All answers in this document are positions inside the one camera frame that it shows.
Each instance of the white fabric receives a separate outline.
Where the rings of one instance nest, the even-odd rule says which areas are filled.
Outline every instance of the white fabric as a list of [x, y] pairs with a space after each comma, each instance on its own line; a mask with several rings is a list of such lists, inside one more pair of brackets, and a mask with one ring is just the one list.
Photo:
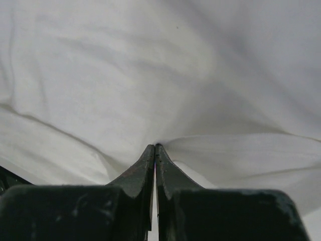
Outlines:
[[320, 12], [318, 0], [0, 0], [0, 165], [102, 184], [161, 142], [206, 187], [284, 190], [321, 240]]

